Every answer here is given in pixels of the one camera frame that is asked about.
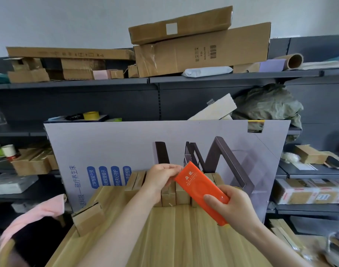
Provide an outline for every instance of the white label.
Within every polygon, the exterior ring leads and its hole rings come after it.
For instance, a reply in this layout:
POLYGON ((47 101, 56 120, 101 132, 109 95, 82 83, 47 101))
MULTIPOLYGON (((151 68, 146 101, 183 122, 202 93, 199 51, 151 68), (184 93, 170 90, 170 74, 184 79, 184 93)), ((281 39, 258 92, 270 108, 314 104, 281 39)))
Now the white label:
POLYGON ((167 23, 166 24, 167 35, 178 34, 177 23, 167 23))
POLYGON ((317 170, 315 167, 313 167, 312 165, 310 164, 304 164, 302 162, 294 162, 292 163, 293 166, 295 166, 297 169, 299 170, 317 170))
POLYGON ((316 184, 326 184, 326 182, 323 179, 312 179, 313 182, 316 184))
POLYGON ((316 197, 316 200, 327 200, 330 197, 330 194, 319 194, 316 197))

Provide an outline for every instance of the barcode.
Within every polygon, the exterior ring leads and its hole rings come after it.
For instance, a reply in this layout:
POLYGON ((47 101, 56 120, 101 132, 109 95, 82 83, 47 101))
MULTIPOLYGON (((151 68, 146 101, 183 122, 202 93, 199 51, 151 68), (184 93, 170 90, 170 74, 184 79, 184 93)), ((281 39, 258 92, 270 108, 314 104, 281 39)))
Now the barcode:
POLYGON ((210 46, 210 52, 209 52, 210 58, 214 59, 216 58, 216 45, 210 46))

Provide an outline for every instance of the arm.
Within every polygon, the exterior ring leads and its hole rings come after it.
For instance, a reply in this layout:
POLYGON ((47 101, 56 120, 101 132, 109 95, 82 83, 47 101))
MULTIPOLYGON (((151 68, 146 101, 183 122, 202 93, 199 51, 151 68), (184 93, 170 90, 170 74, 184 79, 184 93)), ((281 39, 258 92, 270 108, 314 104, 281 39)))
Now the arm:
POLYGON ((251 242, 272 264, 273 267, 310 267, 292 248, 273 234, 258 219, 248 195, 229 185, 218 186, 228 197, 228 204, 223 204, 211 195, 204 200, 219 212, 231 227, 251 242))
POLYGON ((78 267, 125 266, 136 244, 149 212, 161 199, 161 189, 171 182, 183 167, 172 164, 154 165, 146 175, 139 192, 101 236, 78 267))

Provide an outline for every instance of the left hand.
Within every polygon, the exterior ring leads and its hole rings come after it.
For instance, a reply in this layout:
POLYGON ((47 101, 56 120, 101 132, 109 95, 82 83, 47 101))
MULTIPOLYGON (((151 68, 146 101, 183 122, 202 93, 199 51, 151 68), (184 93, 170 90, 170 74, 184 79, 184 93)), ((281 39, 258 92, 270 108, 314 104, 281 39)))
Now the left hand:
POLYGON ((181 170, 183 170, 183 167, 180 165, 153 165, 146 174, 145 182, 143 183, 141 190, 146 190, 151 194, 153 193, 155 204, 161 199, 162 188, 169 185, 181 170))

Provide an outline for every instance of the hand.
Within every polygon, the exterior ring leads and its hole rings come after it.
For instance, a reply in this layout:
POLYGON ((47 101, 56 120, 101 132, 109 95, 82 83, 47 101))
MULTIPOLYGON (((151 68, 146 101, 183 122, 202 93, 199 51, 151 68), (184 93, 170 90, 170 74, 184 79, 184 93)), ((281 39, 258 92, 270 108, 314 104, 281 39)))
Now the hand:
POLYGON ((251 230, 261 226, 262 223, 247 193, 230 185, 218 185, 218 187, 230 198, 228 204, 218 201, 212 195, 204 195, 204 200, 207 205, 220 213, 234 230, 247 237, 251 230))
POLYGON ((183 170, 180 165, 173 164, 157 164, 152 166, 146 174, 145 182, 142 185, 141 190, 146 190, 149 193, 153 193, 154 204, 161 199, 161 190, 166 185, 169 185, 173 178, 183 170))

